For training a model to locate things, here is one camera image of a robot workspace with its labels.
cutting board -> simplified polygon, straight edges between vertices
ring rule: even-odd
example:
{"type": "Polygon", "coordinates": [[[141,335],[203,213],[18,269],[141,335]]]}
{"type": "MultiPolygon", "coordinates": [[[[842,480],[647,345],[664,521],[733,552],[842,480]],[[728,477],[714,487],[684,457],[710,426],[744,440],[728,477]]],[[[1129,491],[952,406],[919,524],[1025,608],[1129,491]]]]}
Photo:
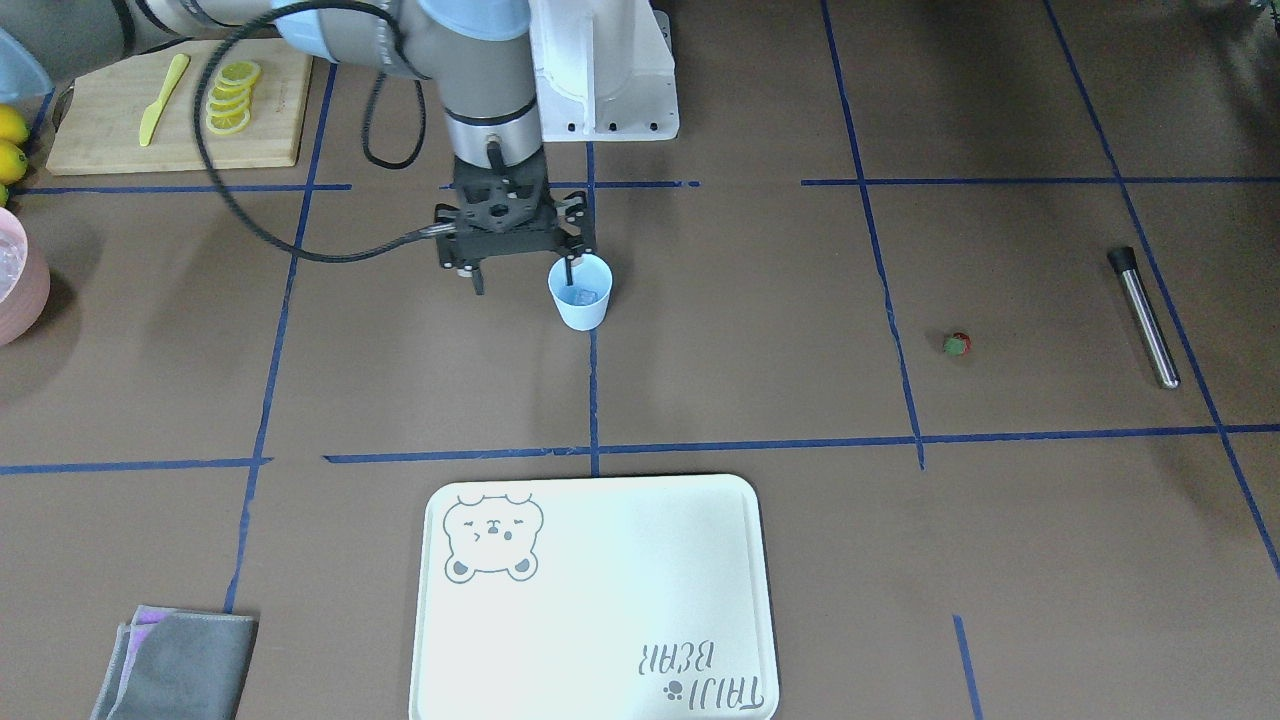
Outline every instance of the cutting board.
{"type": "MultiPolygon", "coordinates": [[[[200,74],[218,45],[215,40],[188,41],[77,78],[70,109],[49,152],[49,172],[95,176],[204,168],[192,137],[191,105],[200,74]],[[191,65],[174,88],[151,145],[140,147],[142,110],[160,94],[169,61],[178,53],[191,55],[191,65]]],[[[311,55],[283,40],[262,38],[241,41],[223,63],[241,59],[262,65],[253,88],[252,119],[236,135],[206,131],[209,154],[219,169],[291,167],[298,159],[311,55]]]]}

white plastic container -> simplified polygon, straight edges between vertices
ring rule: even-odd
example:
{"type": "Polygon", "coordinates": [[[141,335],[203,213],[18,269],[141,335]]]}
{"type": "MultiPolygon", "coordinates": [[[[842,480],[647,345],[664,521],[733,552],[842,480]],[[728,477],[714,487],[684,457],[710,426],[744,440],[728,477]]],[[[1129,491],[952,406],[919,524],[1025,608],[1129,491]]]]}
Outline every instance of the white plastic container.
{"type": "Polygon", "coordinates": [[[755,491],[735,475],[453,483],[422,529],[411,720],[768,720],[755,491]]]}
{"type": "Polygon", "coordinates": [[[0,208],[0,346],[8,345],[40,318],[49,301],[49,265],[27,242],[13,213],[0,208]]]}
{"type": "Polygon", "coordinates": [[[556,309],[564,324],[575,331],[590,331],[604,320],[613,291],[613,270],[595,255],[584,255],[573,266],[573,284],[564,274],[564,259],[552,265],[547,275],[547,288],[556,299],[556,309]]]}

plastic knife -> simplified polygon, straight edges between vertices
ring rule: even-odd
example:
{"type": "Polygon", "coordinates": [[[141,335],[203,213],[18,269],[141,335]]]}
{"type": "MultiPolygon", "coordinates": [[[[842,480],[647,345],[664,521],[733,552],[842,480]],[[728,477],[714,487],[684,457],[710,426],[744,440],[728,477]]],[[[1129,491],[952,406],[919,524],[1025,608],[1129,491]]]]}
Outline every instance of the plastic knife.
{"type": "Polygon", "coordinates": [[[146,110],[142,110],[142,124],[138,127],[138,145],[146,147],[151,145],[151,136],[156,132],[156,124],[160,122],[160,114],[164,113],[164,106],[169,102],[169,96],[173,95],[173,88],[178,86],[178,81],[182,79],[182,73],[187,70],[187,65],[191,64],[191,55],[178,53],[169,61],[169,72],[164,76],[164,85],[160,86],[160,96],[156,101],[147,105],[146,110]]]}

gray cloth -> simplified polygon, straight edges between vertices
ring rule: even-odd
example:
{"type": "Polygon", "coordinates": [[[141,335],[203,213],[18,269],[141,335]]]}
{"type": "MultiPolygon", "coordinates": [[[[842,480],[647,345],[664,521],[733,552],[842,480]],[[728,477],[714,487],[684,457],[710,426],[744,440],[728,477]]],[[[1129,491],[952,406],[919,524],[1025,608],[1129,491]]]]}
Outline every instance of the gray cloth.
{"type": "Polygon", "coordinates": [[[90,720],[230,720],[256,621],[142,606],[115,633],[90,720]]]}

cartoon bear face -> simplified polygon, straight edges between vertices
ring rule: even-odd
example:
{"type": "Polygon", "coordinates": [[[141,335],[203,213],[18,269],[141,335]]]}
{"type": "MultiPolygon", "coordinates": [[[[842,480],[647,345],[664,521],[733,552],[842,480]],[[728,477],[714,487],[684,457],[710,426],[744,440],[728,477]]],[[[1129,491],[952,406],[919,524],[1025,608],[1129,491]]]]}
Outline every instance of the cartoon bear face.
{"type": "Polygon", "coordinates": [[[538,571],[534,542],[541,528],[543,509],[530,497],[483,496],[471,502],[458,497],[444,514],[451,553],[444,574],[454,583],[502,571],[527,580],[538,571]]]}

